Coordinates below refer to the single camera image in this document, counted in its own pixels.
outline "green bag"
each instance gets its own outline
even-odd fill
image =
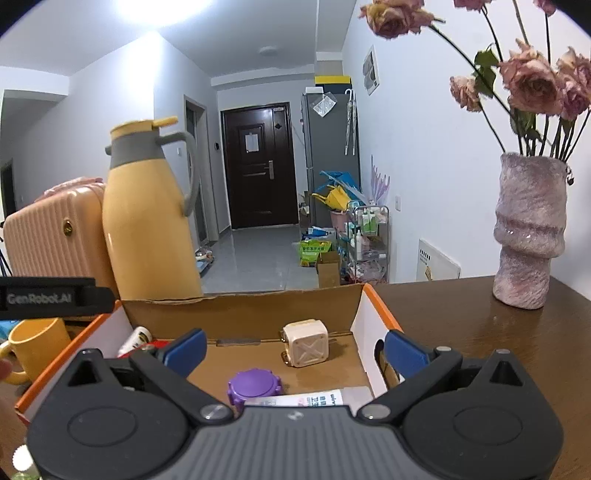
[[[318,255],[330,250],[332,242],[328,240],[302,240],[298,247],[300,253],[300,265],[302,267],[313,267],[318,260]]]

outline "doorway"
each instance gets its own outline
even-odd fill
[[[289,103],[222,112],[232,228],[298,223]]]
[[[2,206],[4,218],[17,211],[17,202],[14,195],[14,176],[12,174],[12,160],[0,170],[0,182],[2,184]]]
[[[197,143],[197,172],[199,175],[199,193],[195,201],[194,221],[199,246],[217,241],[217,219],[209,163],[209,142],[207,136],[207,115],[205,108],[192,101],[185,100],[185,120],[187,132]],[[187,165],[191,172],[191,158],[187,155]]]

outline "rose stem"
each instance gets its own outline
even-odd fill
[[[484,115],[484,118],[486,119],[486,123],[488,124],[488,126],[490,127],[493,135],[496,138],[496,141],[499,142],[499,145],[501,146],[501,150],[503,151],[503,153],[506,152],[505,147],[503,146],[503,142],[501,141],[501,139],[499,138],[499,135],[496,133],[495,127],[492,126],[492,123],[490,121],[490,119],[488,118],[488,115],[486,114],[486,112],[484,111],[484,107],[482,106],[482,103],[480,103],[480,108],[482,109],[482,114]]]
[[[521,34],[523,35],[523,40],[528,45],[530,42],[527,40],[527,35],[525,33],[525,28],[523,26],[523,22],[521,21],[521,14],[519,13],[519,6],[517,5],[517,0],[513,0],[513,6],[515,7],[515,15],[517,16],[517,21],[519,22],[519,28],[521,29]]]
[[[548,26],[548,14],[546,14],[546,45],[548,46],[548,62],[550,62],[550,27]]]
[[[482,14],[484,15],[484,18],[486,18],[486,23],[488,23],[488,26],[491,28],[492,38],[495,39],[496,50],[499,53],[499,60],[503,61],[503,54],[501,52],[501,45],[499,44],[499,39],[496,37],[495,29],[492,28],[492,23],[488,18],[488,10],[486,9],[486,7],[482,7]]]
[[[534,115],[534,130],[537,130],[537,115]],[[532,156],[535,157],[535,137],[531,139],[531,150],[532,150]]]
[[[570,133],[569,133],[569,142],[566,144],[566,148],[563,148],[562,150],[562,156],[561,156],[561,160],[566,162],[566,152],[569,151],[570,148],[570,144],[573,141],[573,137],[574,137],[574,126],[577,124],[577,119],[574,119],[573,125],[570,129]]]
[[[519,142],[519,154],[523,155],[523,145],[521,145],[521,137],[517,135],[517,141]]]
[[[544,155],[546,148],[546,139],[548,138],[548,129],[550,128],[550,116],[546,115],[546,125],[544,126],[544,139],[542,140],[542,149],[540,150],[540,157]]]
[[[548,24],[548,15],[546,14],[546,45],[548,47],[548,62],[550,61],[550,26]],[[542,140],[542,148],[540,150],[540,157],[544,155],[546,148],[546,139],[548,138],[548,129],[550,127],[550,116],[546,115],[546,123],[544,126],[544,139]]]
[[[562,140],[562,148],[560,149],[560,154],[558,155],[558,159],[562,160],[564,157],[564,151],[566,150],[566,144],[569,142],[569,137],[571,136],[572,131],[574,128],[571,128],[570,131],[564,132],[564,140]]]
[[[558,122],[558,128],[556,129],[556,136],[554,137],[554,143],[552,144],[552,152],[550,157],[558,159],[560,155],[560,135],[562,133],[562,120]]]
[[[574,141],[573,148],[570,149],[569,154],[564,159],[565,163],[568,162],[570,156],[573,154],[574,148],[577,146],[577,143],[579,142],[579,138],[581,138],[581,134],[583,133],[583,130],[584,130],[585,126],[587,125],[587,120],[589,120],[589,115],[591,115],[591,110],[587,111],[587,116],[585,117],[585,121],[583,122],[583,126],[581,127],[581,130],[579,130],[579,134],[577,135],[577,138]]]
[[[443,40],[445,40],[447,43],[449,43],[454,48],[454,50],[456,50],[464,58],[464,60],[466,60],[470,64],[470,66],[474,69],[474,72],[482,80],[482,83],[484,83],[484,85],[492,92],[492,95],[495,98],[495,100],[497,102],[499,102],[499,104],[503,107],[503,110],[509,114],[509,116],[513,119],[513,121],[515,122],[516,125],[519,125],[520,124],[519,118],[517,118],[515,115],[513,115],[511,113],[511,110],[509,110],[509,107],[507,107],[503,103],[503,100],[501,100],[501,98],[492,89],[492,86],[488,85],[488,82],[486,81],[484,76],[478,71],[478,69],[476,68],[476,65],[474,65],[474,63],[470,60],[470,58],[468,58],[468,55],[466,55],[464,52],[462,52],[460,47],[458,47],[454,42],[452,42],[452,40],[447,35],[445,35],[441,30],[439,30],[435,25],[429,25],[429,28],[431,30],[433,30],[437,35],[439,35]]]

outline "paper notice on door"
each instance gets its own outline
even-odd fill
[[[258,134],[248,134],[246,139],[246,153],[258,152]]]

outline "white wall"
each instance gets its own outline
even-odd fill
[[[449,92],[449,77],[471,74],[469,65],[430,30],[386,41],[357,18],[358,2],[343,47],[343,70],[357,89],[362,183],[369,188],[370,157],[391,175],[388,205],[397,244],[391,281],[413,281],[419,238],[462,266],[462,276],[494,274],[500,246],[492,236],[499,191],[500,149],[482,114],[461,111]],[[544,15],[530,0],[519,0],[530,42],[545,51]],[[428,1],[426,8],[447,23],[440,28],[473,57],[492,37],[476,12],[454,9],[453,2]],[[493,2],[489,15],[505,57],[519,36],[512,2]],[[589,53],[591,41],[561,13],[550,18],[553,60],[572,45]],[[379,78],[369,97],[361,67],[375,45]],[[506,98],[501,81],[496,89]],[[506,114],[493,101],[487,113],[509,150],[517,149]],[[553,261],[553,274],[591,298],[591,129],[583,134],[569,163],[576,183],[568,189],[566,253]],[[394,209],[401,195],[402,211]]]
[[[163,134],[186,129],[185,96],[206,109],[207,131],[209,137],[210,164],[199,163],[204,194],[213,191],[217,218],[206,218],[208,226],[217,223],[218,232],[230,225],[228,196],[223,172],[222,150],[215,150],[215,144],[222,144],[217,121],[217,97],[212,88],[211,78],[197,67],[170,43],[158,36],[158,49],[161,56],[160,68],[154,83],[154,117],[177,115],[179,124],[164,128]],[[183,191],[189,191],[187,151],[184,144],[178,143],[164,147],[164,154]],[[191,234],[196,242],[193,216],[190,217]]]
[[[70,79],[55,73],[39,72],[38,70],[18,69],[0,66],[0,111],[5,97],[58,100],[68,95]],[[2,129],[2,161],[8,161],[6,155],[12,149],[15,131],[9,133]],[[0,221],[4,220],[2,197],[0,196]]]
[[[304,134],[301,130],[301,95],[306,87],[314,86],[314,79],[286,80],[283,82],[259,83],[217,93],[217,104],[220,111],[245,106],[266,105],[269,103],[289,102],[291,111],[291,136],[294,146],[295,185],[298,193],[308,189],[306,177],[306,148]]]
[[[147,35],[73,75],[69,96],[15,141],[18,207],[65,180],[107,178],[111,128],[154,114],[153,44]]]

